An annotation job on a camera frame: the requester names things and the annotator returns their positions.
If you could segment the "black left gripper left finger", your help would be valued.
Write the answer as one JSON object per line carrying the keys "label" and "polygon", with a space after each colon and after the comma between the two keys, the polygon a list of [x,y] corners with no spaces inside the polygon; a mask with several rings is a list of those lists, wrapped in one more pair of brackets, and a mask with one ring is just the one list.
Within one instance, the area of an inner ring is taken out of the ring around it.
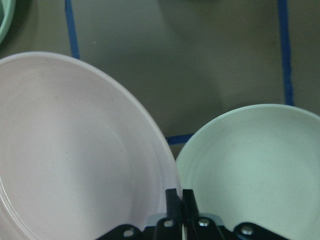
{"label": "black left gripper left finger", "polygon": [[147,218],[140,230],[131,224],[119,225],[100,236],[99,240],[181,240],[183,238],[183,214],[181,200],[175,188],[165,191],[166,213]]}

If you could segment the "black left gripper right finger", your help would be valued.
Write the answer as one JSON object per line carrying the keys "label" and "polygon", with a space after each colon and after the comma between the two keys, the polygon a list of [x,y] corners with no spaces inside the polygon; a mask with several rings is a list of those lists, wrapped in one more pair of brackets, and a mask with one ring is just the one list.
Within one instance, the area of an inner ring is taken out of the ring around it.
{"label": "black left gripper right finger", "polygon": [[251,222],[239,223],[231,231],[220,217],[200,213],[194,191],[182,190],[184,226],[188,240],[284,240],[285,237]]}

